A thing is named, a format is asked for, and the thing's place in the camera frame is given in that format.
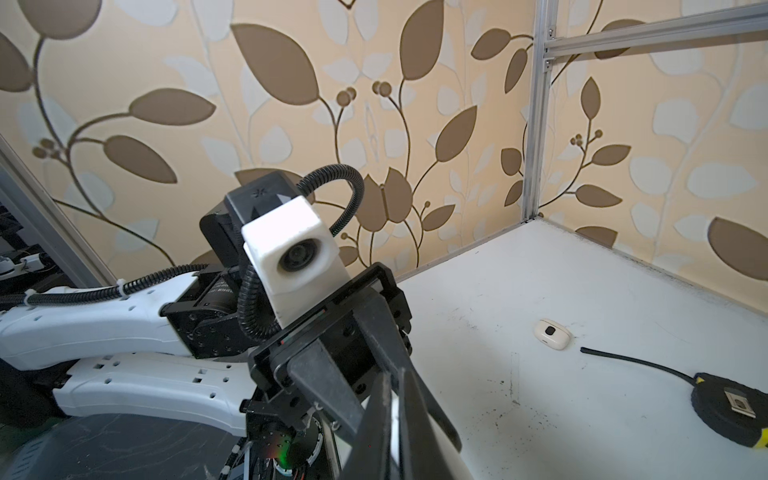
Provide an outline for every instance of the black bracket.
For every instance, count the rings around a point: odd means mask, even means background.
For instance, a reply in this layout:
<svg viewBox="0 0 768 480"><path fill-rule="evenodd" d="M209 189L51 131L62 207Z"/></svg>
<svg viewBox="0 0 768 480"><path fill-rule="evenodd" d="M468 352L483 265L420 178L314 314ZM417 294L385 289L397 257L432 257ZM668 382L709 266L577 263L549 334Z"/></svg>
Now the black bracket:
<svg viewBox="0 0 768 480"><path fill-rule="evenodd" d="M236 269L201 270L197 282L161 310L195 358L237 355L256 345L237 322Z"/></svg>
<svg viewBox="0 0 768 480"><path fill-rule="evenodd" d="M301 430L323 409L337 434L351 441L362 420L359 402L375 377L383 370L394 378L401 369L414 371L410 319L392 271L373 264L251 352L250 374L259 388L247 412L266 403L285 425ZM429 414L460 450L452 423L415 378Z"/></svg>

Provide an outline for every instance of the metal bracket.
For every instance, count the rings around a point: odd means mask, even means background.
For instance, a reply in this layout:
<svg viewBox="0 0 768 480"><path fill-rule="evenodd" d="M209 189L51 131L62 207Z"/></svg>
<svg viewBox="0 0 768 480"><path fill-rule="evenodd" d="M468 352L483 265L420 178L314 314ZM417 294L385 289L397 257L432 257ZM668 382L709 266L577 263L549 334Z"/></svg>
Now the metal bracket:
<svg viewBox="0 0 768 480"><path fill-rule="evenodd" d="M545 42L545 57L556 58L592 51L668 45L678 41L765 30L768 30L768 4L759 3L578 37L550 39Z"/></svg>
<svg viewBox="0 0 768 480"><path fill-rule="evenodd" d="M323 343L312 342L288 362L287 370L306 398L339 423L336 434L352 442L364 410Z"/></svg>
<svg viewBox="0 0 768 480"><path fill-rule="evenodd" d="M437 399L427 388L424 380L415 372L415 367L411 362L408 351L402 344L395 320L386 308L387 304L384 297L371 290L367 301L362 301L361 304L361 308L354 310L355 321L365 337L371 353L376 358L376 363L382 369L389 371L394 378L397 378L396 376L401 369L413 371L429 414L440 425L440 428L451 440L456 450L461 451L462 440L459 438L458 432L448 416L443 412Z"/></svg>
<svg viewBox="0 0 768 480"><path fill-rule="evenodd" d="M340 480L396 478L388 472L391 440L392 383L388 373L380 373L373 382L368 407L355 437L355 448Z"/></svg>

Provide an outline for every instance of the wire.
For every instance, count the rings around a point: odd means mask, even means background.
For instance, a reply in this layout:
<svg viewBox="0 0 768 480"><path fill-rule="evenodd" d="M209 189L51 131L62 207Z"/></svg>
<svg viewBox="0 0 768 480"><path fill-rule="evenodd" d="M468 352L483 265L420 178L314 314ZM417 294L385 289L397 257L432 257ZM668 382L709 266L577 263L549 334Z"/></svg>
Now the wire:
<svg viewBox="0 0 768 480"><path fill-rule="evenodd" d="M304 480L304 475L306 475L306 467L306 463L303 463L297 467L293 467L293 469L296 471L296 473L293 474L293 480Z"/></svg>
<svg viewBox="0 0 768 480"><path fill-rule="evenodd" d="M587 353L589 355L604 356L609 359L619 359L619 360L626 360L632 363L640 363L641 365L650 366L655 369L659 369L667 373L671 373L674 376L679 376L680 378L690 383L691 385L696 386L696 380L692 376L688 376L685 373L678 372L677 370L672 370L671 368L663 365L659 365L658 363L646 362L645 360L640 360L640 359L633 359L630 356L617 355L616 353L608 353L608 352L601 352L600 350L588 349L585 346L581 347L581 352Z"/></svg>
<svg viewBox="0 0 768 480"><path fill-rule="evenodd" d="M246 440L248 440L246 437L242 437L237 440L237 443L234 445L234 447L232 447L232 452L227 458L227 461L224 463L224 467L222 467L221 473L219 473L219 480L227 480L227 477L230 475L230 471L232 470L232 465L234 465L238 454L243 449L243 445L245 445Z"/></svg>
<svg viewBox="0 0 768 480"><path fill-rule="evenodd" d="M331 235L335 237L355 216L358 207L362 203L366 185L360 172L354 167L350 167L346 164L326 165L325 167L320 167L305 175L304 178L296 184L296 188L299 189L299 192L301 192L304 197L308 197L313 191L334 180L346 180L352 188L352 198L349 199L349 204L346 206L339 219L331 225Z"/></svg>
<svg viewBox="0 0 768 480"><path fill-rule="evenodd" d="M159 272L150 273L131 282L127 282L123 287L123 292L131 295L138 291L157 285L166 280L183 273L197 272L207 267L207 264L200 263L194 265L176 265ZM35 305L75 305L79 303L96 303L105 300L114 300L121 298L121 292L118 286L108 286L98 290L84 290L74 293L35 293L29 296L28 304ZM17 306L25 303L25 295L12 294L1 295L0 305Z"/></svg>

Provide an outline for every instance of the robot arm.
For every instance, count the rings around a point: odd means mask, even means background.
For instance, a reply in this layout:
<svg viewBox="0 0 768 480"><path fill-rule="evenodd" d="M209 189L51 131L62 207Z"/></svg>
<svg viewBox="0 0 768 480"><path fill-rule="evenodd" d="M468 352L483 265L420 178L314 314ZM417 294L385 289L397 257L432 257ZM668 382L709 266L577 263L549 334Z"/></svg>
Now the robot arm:
<svg viewBox="0 0 768 480"><path fill-rule="evenodd" d="M228 265L99 303L46 306L50 297L26 296L26 305L0 316L0 358L18 370L67 366L50 385L64 414L213 425L247 437L256 465L265 458L306 465L312 452L296 451L319 417L340 438L359 441L370 430L360 402L374 384L407 399L415 389L438 426L432 437L448 439L456 454L458 433L411 364L411 314L392 273L374 264L351 280L341 263L332 233L362 201L362 178L332 167L354 195L330 232L305 198L322 182L297 187L281 173L267 175L225 199L233 228L215 237L231 243L211 243ZM332 174L324 172L325 181ZM247 362L208 359L246 350ZM77 361L61 363L68 360ZM406 463L387 478L407 477Z"/></svg>

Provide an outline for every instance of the brown leaf pattern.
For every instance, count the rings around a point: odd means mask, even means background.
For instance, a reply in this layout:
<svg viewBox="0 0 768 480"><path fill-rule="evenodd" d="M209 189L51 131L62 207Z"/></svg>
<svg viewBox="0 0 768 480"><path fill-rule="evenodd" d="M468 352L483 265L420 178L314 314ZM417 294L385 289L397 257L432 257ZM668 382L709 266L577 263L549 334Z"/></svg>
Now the brown leaf pattern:
<svg viewBox="0 0 768 480"><path fill-rule="evenodd" d="M128 113L160 125L192 125L214 114L216 105L178 88L158 88L131 102Z"/></svg>
<svg viewBox="0 0 768 480"><path fill-rule="evenodd" d="M402 28L400 68L406 80L419 80L437 63L442 45L442 0L418 7Z"/></svg>
<svg viewBox="0 0 768 480"><path fill-rule="evenodd" d="M512 60L509 61L507 76L504 80L504 93L508 94L509 91L518 84L527 63L528 53L524 49L519 48L515 54L512 55Z"/></svg>
<svg viewBox="0 0 768 480"><path fill-rule="evenodd" d="M502 170L505 174L515 175L523 164L523 155L517 148L502 149Z"/></svg>
<svg viewBox="0 0 768 480"><path fill-rule="evenodd" d="M447 162L464 150L475 131L477 117L478 108L475 105L456 115L444 126L435 144L437 161Z"/></svg>
<svg viewBox="0 0 768 480"><path fill-rule="evenodd" d="M295 174L288 170L281 170L279 168L250 168L249 170L240 170L235 172L235 178L240 183L240 185L245 185L256 180L257 178L261 178L264 175L271 174L275 171L283 172L288 177L288 180L291 180L294 184L298 184L303 178L299 174ZM310 194L306 200L311 204L314 204L315 194Z"/></svg>
<svg viewBox="0 0 768 480"><path fill-rule="evenodd" d="M176 174L163 158L146 144L125 135L104 142L104 154L115 165L141 178L160 184L177 183Z"/></svg>
<svg viewBox="0 0 768 480"><path fill-rule="evenodd" d="M451 215L453 215L453 210L455 208L456 205L444 205L443 207L435 208L433 211L429 212L422 222L424 231L430 232L445 225L449 218L451 218Z"/></svg>
<svg viewBox="0 0 768 480"><path fill-rule="evenodd" d="M370 175L366 175L363 181L366 185L366 192L362 197L360 208L357 209L355 217L360 222L362 228L369 232L378 232L386 224L386 207L384 206L384 196L381 187L376 184Z"/></svg>
<svg viewBox="0 0 768 480"><path fill-rule="evenodd" d="M621 203L621 198L597 185L581 185L576 190L576 198L584 205L596 208L613 207Z"/></svg>
<svg viewBox="0 0 768 480"><path fill-rule="evenodd" d="M581 110L590 120L594 120L600 111L600 88L592 77L581 89Z"/></svg>
<svg viewBox="0 0 768 480"><path fill-rule="evenodd" d="M619 234L616 230L606 227L582 227L576 229L576 233L608 248L613 248Z"/></svg>
<svg viewBox="0 0 768 480"><path fill-rule="evenodd" d="M735 271L768 280L768 238L749 227L716 217L707 230L714 253Z"/></svg>
<svg viewBox="0 0 768 480"><path fill-rule="evenodd" d="M359 252L357 251L357 247L344 246L339 248L339 257L341 257L344 266L350 266L355 263L358 255Z"/></svg>
<svg viewBox="0 0 768 480"><path fill-rule="evenodd" d="M310 58L291 37L262 25L232 25L240 52L264 90L288 105L311 104L320 98Z"/></svg>
<svg viewBox="0 0 768 480"><path fill-rule="evenodd" d="M101 0L18 0L27 22L40 35L69 40L84 34L96 22Z"/></svg>
<svg viewBox="0 0 768 480"><path fill-rule="evenodd" d="M610 30L616 30L619 28L634 27L635 25L642 25L643 23L645 22L641 22L640 20L631 20L629 18L623 18L621 20L614 20L608 25L605 25L602 31L610 31ZM627 50L629 50L629 48L616 48L614 50L596 51L594 53L594 56L598 60L608 60L609 58L617 57L623 54Z"/></svg>
<svg viewBox="0 0 768 480"><path fill-rule="evenodd" d="M489 60L501 53L511 39L512 35L508 31L502 28L491 28L477 40L470 55L476 60Z"/></svg>
<svg viewBox="0 0 768 480"><path fill-rule="evenodd" d="M629 145L606 145L592 155L592 163L603 167L615 165L627 158L632 149Z"/></svg>
<svg viewBox="0 0 768 480"><path fill-rule="evenodd" d="M400 172L390 168L382 192L387 218L395 223L405 220L411 211L411 203L413 202L411 184Z"/></svg>
<svg viewBox="0 0 768 480"><path fill-rule="evenodd" d="M512 187L509 189L509 192L507 192L507 198L504 200L504 206L509 207L514 202L518 201L522 194L523 180L518 180L514 185L512 185Z"/></svg>
<svg viewBox="0 0 768 480"><path fill-rule="evenodd" d="M27 59L0 32L0 90L10 92L26 91L32 86L32 69Z"/></svg>

